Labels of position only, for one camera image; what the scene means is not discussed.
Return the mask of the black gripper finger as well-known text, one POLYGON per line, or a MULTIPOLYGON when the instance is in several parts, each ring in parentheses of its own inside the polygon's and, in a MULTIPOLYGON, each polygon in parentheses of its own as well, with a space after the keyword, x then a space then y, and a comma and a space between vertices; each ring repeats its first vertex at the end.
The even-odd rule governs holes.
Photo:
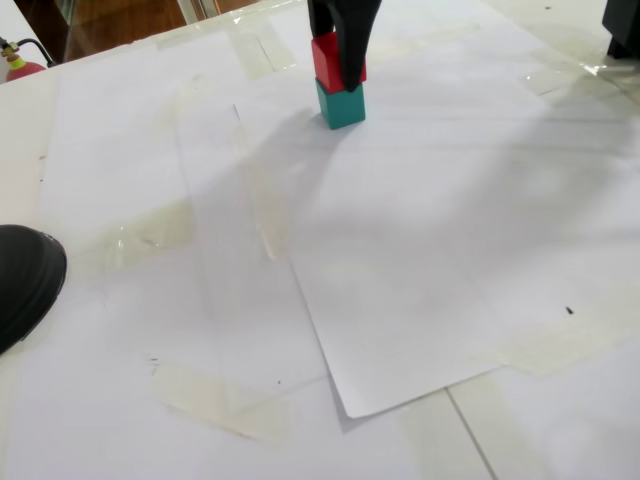
POLYGON ((329 1, 308 0, 308 13, 312 37, 331 33, 334 30, 334 21, 329 8, 329 1))
POLYGON ((341 76, 345 89, 353 92, 361 75, 375 18, 381 0, 337 0, 332 18, 338 40, 341 76))

